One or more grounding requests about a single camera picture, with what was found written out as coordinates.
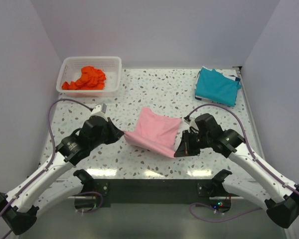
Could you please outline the pink t shirt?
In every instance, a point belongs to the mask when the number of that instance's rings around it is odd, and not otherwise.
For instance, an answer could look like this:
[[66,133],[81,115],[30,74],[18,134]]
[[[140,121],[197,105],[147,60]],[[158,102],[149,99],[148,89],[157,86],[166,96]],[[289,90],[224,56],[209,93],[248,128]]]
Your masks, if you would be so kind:
[[143,107],[134,131],[125,131],[128,144],[147,149],[168,158],[174,158],[175,137],[182,120],[160,116]]

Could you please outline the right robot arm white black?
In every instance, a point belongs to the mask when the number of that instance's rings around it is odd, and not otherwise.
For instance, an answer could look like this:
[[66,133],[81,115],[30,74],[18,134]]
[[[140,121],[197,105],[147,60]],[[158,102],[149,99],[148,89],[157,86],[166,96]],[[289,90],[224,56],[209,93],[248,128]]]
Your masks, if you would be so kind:
[[286,178],[262,159],[248,144],[247,138],[233,129],[223,130],[211,114],[196,118],[186,116],[189,129],[182,132],[175,157],[197,156],[211,148],[244,169],[253,185],[222,169],[211,179],[207,191],[211,197],[225,193],[240,196],[261,209],[281,228],[287,229],[299,216],[299,184]]

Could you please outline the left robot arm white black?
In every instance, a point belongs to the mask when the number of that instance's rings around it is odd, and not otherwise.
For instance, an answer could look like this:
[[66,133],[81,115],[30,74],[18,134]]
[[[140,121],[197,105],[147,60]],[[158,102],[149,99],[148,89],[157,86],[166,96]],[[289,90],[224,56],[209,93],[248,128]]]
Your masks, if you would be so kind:
[[40,207],[34,202],[41,194],[95,148],[115,143],[123,135],[110,118],[91,116],[81,128],[63,138],[49,159],[23,183],[7,193],[0,192],[0,218],[15,235],[26,232],[37,220]]

